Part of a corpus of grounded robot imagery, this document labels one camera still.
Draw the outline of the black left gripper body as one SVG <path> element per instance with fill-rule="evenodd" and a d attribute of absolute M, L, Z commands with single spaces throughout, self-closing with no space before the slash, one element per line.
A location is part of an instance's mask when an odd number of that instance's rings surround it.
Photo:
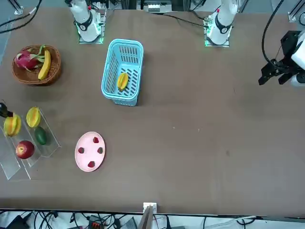
<path fill-rule="evenodd" d="M 281 39 L 283 59 L 276 62 L 278 70 L 302 69 L 301 51 L 302 31 L 288 31 Z"/>

